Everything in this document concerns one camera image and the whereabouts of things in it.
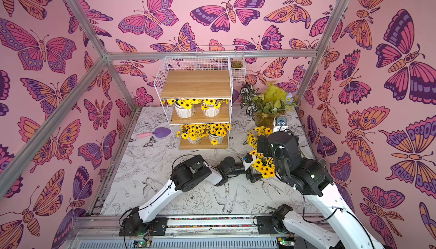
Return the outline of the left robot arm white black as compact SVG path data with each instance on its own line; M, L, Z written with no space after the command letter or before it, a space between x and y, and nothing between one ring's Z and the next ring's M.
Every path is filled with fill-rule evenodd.
M224 158L216 167L210 166L201 155L189 155L189 159L172 165L168 182L146 203L127 210L120 217L119 236L135 237L151 232L153 221L159 212L177 196L193 190L202 182L216 187L227 184L229 179L245 176L252 183L262 176L252 173L244 162L237 163L233 157Z

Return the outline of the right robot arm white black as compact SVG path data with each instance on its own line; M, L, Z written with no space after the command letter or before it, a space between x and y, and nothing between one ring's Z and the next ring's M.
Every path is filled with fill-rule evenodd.
M320 162L302 157L298 138L291 132L261 135L257 151L272 158L279 181L300 192L323 218L314 221L281 205L272 215L280 229L295 234L317 249L383 249L355 216Z

